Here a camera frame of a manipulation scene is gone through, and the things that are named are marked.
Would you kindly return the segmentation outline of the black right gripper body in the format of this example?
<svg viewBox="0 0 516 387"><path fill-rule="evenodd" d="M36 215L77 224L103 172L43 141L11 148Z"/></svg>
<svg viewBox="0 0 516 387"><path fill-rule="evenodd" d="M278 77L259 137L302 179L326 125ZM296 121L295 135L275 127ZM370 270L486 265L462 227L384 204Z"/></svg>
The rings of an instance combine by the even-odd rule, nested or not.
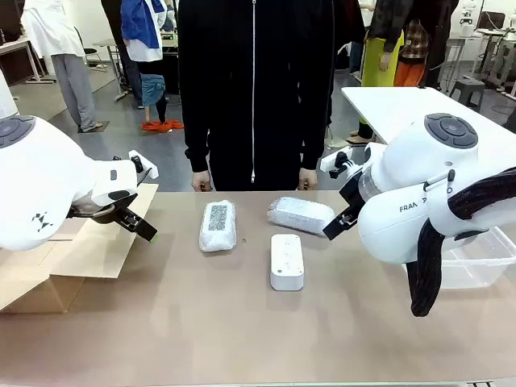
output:
<svg viewBox="0 0 516 387"><path fill-rule="evenodd" d="M358 167L347 174L347 180L343 187L339 190L340 196L347 202L350 208L361 210L365 201L359 190L360 177L362 176L362 168Z"/></svg>

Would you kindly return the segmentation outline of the person's right hand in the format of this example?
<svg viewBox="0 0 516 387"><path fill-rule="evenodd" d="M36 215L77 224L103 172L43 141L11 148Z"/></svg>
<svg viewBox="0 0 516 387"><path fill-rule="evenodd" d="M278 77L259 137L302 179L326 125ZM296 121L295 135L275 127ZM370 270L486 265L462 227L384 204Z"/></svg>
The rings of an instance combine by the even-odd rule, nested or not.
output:
<svg viewBox="0 0 516 387"><path fill-rule="evenodd" d="M210 192L212 190L210 172L206 170L193 173L191 185L195 192Z"/></svg>

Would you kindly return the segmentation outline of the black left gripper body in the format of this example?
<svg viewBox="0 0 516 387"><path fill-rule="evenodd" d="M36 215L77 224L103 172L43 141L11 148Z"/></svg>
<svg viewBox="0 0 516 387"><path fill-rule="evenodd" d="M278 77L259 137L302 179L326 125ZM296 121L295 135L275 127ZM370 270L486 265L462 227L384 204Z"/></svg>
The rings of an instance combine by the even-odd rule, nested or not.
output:
<svg viewBox="0 0 516 387"><path fill-rule="evenodd" d="M93 220L100 224L117 223L127 231L136 231L141 217L129 209L129 205L132 204L136 198L137 194L132 194L113 203L106 207L104 211L96 213Z"/></svg>

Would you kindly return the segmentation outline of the person's left hand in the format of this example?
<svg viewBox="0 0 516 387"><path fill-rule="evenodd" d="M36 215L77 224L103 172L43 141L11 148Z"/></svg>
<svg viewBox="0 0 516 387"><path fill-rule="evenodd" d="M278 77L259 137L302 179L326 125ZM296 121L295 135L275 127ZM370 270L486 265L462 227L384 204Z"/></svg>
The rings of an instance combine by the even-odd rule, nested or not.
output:
<svg viewBox="0 0 516 387"><path fill-rule="evenodd" d="M314 190L318 185L318 175L315 169L299 170L298 190Z"/></svg>

